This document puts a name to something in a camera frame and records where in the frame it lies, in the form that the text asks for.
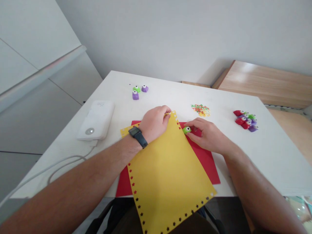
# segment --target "hand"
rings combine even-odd
[[[146,112],[139,129],[148,144],[166,131],[170,115],[164,116],[164,114],[170,112],[168,106],[158,106]]]
[[[194,127],[194,131],[197,131],[197,129],[201,130],[201,137],[192,133],[187,133],[187,136],[206,150],[216,152],[224,156],[230,154],[238,147],[229,138],[227,138],[214,123],[208,122],[202,118],[196,118],[187,122],[184,126]]]

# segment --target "purple craft punch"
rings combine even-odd
[[[133,91],[132,92],[132,98],[133,98],[133,100],[138,100],[139,99],[139,94],[137,93],[137,91]]]
[[[242,118],[242,117],[248,119],[248,115],[247,114],[242,114],[242,115],[238,116],[237,118],[239,119],[239,118]]]
[[[252,119],[251,120],[251,125],[257,125],[257,120],[256,119]]]
[[[258,129],[259,129],[259,127],[256,126],[256,125],[251,125],[251,126],[248,128],[248,130],[251,131],[251,132],[255,132],[255,131],[257,131]]]
[[[142,86],[142,92],[146,93],[149,90],[149,88],[146,85]]]

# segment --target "watch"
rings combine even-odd
[[[135,138],[139,143],[140,145],[142,146],[142,148],[144,149],[145,147],[147,147],[148,143],[147,141],[145,140],[144,136],[142,135],[142,132],[139,128],[137,127],[133,127],[131,128],[129,131],[129,134]]]

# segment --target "charging cable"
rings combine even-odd
[[[93,143],[93,145],[90,146],[90,147],[92,147],[91,150],[90,150],[85,156],[73,155],[73,156],[64,158],[64,159],[62,159],[62,160],[59,160],[59,161],[57,161],[56,163],[54,163],[54,164],[50,165],[49,167],[47,167],[46,169],[44,169],[44,170],[38,172],[37,174],[33,175],[32,177],[30,177],[29,179],[27,179],[26,181],[24,181],[24,182],[21,183],[20,185],[18,185],[15,189],[13,189],[13,190],[2,200],[2,202],[0,202],[0,208],[4,205],[4,203],[5,203],[7,200],[9,200],[9,198],[10,198],[17,190],[19,190],[21,187],[23,187],[25,184],[27,184],[29,181],[33,180],[33,179],[36,178],[37,176],[41,175],[42,173],[44,173],[44,172],[46,172],[47,170],[51,169],[52,167],[56,166],[57,164],[59,164],[59,163],[65,161],[65,160],[67,160],[67,159],[70,159],[70,158],[79,158],[79,159],[76,159],[76,160],[74,160],[74,161],[72,161],[72,162],[70,162],[70,163],[67,163],[67,164],[61,166],[59,169],[55,170],[55,171],[52,173],[52,175],[50,175],[50,177],[49,177],[49,179],[48,179],[48,184],[50,183],[50,180],[51,180],[52,176],[53,176],[58,170],[60,170],[61,168],[65,167],[65,166],[67,166],[67,165],[69,165],[69,164],[72,164],[72,163],[74,163],[74,162],[77,162],[77,161],[79,161],[79,160],[81,160],[81,159],[84,160],[84,161],[86,161],[87,159],[86,159],[85,157],[88,156],[88,155],[92,152],[92,150],[97,146],[97,142],[98,142],[98,141],[95,140],[95,142]]]

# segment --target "white power bank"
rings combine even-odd
[[[102,140],[106,137],[115,105],[111,101],[96,100],[78,132],[78,140]]]

